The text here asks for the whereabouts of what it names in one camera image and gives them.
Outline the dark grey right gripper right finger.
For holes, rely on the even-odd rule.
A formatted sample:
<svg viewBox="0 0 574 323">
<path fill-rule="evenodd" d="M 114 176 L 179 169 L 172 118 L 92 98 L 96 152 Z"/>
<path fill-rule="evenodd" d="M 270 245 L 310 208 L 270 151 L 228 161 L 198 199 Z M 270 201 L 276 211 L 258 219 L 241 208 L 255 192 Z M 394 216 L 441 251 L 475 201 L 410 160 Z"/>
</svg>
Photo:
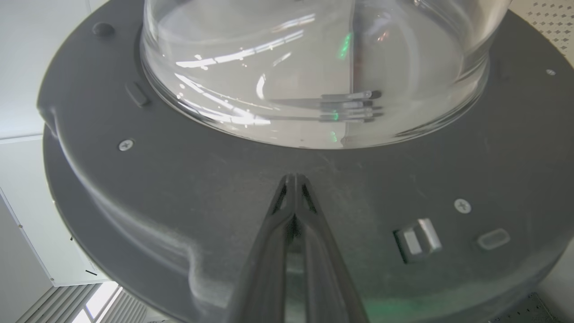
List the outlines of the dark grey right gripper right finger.
<svg viewBox="0 0 574 323">
<path fill-rule="evenodd" d="M 308 323 L 367 323 L 361 297 L 307 177 L 296 174 L 295 217 L 303 239 Z"/>
</svg>

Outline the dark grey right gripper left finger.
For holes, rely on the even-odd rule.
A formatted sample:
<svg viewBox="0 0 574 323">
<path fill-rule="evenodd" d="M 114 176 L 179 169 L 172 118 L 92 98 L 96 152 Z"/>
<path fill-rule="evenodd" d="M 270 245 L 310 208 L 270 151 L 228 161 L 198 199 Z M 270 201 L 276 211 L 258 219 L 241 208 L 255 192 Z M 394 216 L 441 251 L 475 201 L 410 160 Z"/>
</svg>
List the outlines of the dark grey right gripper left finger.
<svg viewBox="0 0 574 323">
<path fill-rule="evenodd" d="M 226 310 L 227 323 L 285 321 L 286 254 L 295 216 L 295 176 L 281 178 Z"/>
</svg>

